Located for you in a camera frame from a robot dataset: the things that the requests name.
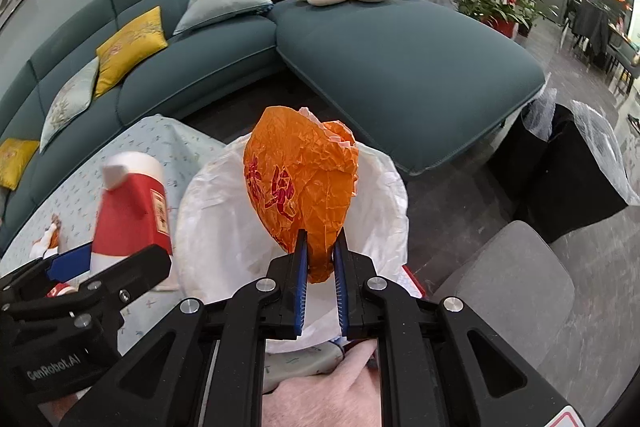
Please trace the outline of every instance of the black bag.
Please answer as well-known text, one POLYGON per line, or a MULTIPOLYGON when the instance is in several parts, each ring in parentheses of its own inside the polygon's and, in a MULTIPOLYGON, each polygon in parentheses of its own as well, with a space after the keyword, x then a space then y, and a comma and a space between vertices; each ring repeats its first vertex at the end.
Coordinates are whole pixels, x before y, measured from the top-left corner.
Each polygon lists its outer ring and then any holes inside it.
POLYGON ((553 130, 513 216, 528 223, 547 243, 627 206, 598 167, 569 109, 556 106, 553 130))
POLYGON ((545 154, 546 141, 529 132, 523 122, 528 107, 511 126, 487 166, 504 193, 517 200, 529 186, 545 154))

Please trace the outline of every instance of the yellow throw pillow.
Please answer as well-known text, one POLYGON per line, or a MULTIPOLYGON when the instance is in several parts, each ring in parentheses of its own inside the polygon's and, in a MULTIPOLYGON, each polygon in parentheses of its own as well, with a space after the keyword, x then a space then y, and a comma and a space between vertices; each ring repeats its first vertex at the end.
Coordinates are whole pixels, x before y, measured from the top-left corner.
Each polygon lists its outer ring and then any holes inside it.
POLYGON ((40 142, 7 138, 0 145, 0 185, 15 190, 40 142))
POLYGON ((104 95, 136 64, 168 45, 159 6, 133 19, 95 51, 100 58, 100 73, 94 98, 104 95))

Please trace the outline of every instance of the orange plastic bag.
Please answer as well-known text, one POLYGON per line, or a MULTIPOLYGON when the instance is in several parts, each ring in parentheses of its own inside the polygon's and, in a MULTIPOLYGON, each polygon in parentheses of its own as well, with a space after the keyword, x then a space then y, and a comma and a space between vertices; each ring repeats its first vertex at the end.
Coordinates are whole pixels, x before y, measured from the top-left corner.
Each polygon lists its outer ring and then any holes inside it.
POLYGON ((355 195, 358 148, 341 122, 321 123, 306 107, 268 107, 244 149, 249 199, 288 253, 307 231, 309 282, 334 270, 331 248, 355 195))

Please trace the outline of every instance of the gray chair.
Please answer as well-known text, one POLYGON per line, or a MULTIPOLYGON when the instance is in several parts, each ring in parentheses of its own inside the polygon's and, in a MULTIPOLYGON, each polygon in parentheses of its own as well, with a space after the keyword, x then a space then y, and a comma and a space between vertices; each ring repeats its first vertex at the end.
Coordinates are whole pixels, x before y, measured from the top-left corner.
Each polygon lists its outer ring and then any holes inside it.
POLYGON ((541 237, 513 221, 437 289, 456 296, 537 368, 574 304, 574 283, 541 237))
POLYGON ((622 37, 613 36, 607 46, 608 65, 607 71, 613 77, 618 65, 622 66, 622 74, 616 83, 616 88, 626 95, 631 92, 634 81, 640 76, 640 64, 634 64, 634 58, 638 55, 638 50, 626 42, 622 37))

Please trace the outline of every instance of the human hand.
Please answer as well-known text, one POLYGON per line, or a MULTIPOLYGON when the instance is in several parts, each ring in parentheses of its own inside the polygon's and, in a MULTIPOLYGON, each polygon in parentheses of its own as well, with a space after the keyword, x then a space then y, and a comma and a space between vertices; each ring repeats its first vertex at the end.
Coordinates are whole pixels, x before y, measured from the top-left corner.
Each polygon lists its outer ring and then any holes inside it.
POLYGON ((379 427, 380 378, 367 367, 378 343, 357 344, 330 375, 289 378, 262 397, 264 427, 379 427))

